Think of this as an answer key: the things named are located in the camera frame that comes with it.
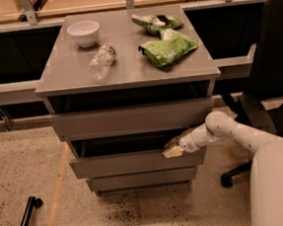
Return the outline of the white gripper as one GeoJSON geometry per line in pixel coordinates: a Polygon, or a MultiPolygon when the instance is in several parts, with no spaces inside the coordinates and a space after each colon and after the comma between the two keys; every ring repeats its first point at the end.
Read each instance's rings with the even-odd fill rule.
{"type": "Polygon", "coordinates": [[[165,145],[165,151],[162,152],[166,158],[177,158],[181,156],[183,151],[192,153],[198,151],[200,146],[194,141],[192,129],[184,131],[181,135],[168,141],[165,145]]]}

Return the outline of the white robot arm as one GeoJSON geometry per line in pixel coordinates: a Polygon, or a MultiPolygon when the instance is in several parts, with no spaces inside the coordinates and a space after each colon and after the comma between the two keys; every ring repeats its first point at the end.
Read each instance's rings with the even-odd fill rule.
{"type": "Polygon", "coordinates": [[[165,145],[166,158],[193,153],[201,147],[233,139],[253,154],[250,170],[251,226],[283,226],[283,137],[212,112],[165,145]]]}

